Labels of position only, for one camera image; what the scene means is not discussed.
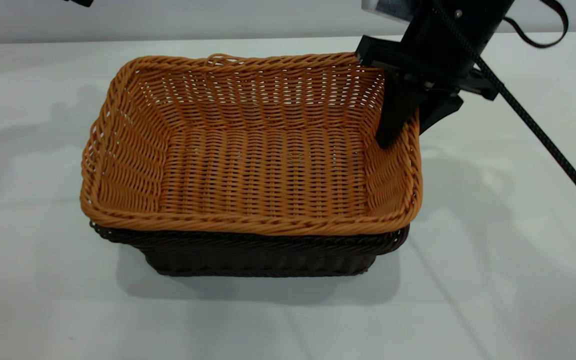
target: basket bottom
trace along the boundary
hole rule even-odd
[[[399,248],[410,228],[377,235],[263,236],[91,226],[103,239],[139,249],[165,276],[264,278],[363,274],[378,255]]]
[[[146,261],[165,276],[296,278],[363,274],[377,256],[317,256],[215,249],[141,249]]]

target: white tabletop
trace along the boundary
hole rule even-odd
[[[89,228],[82,148],[127,61],[358,43],[0,45],[0,360],[576,359],[576,188],[501,98],[422,135],[421,214],[361,276],[169,278]],[[576,33],[484,57],[576,166]]]

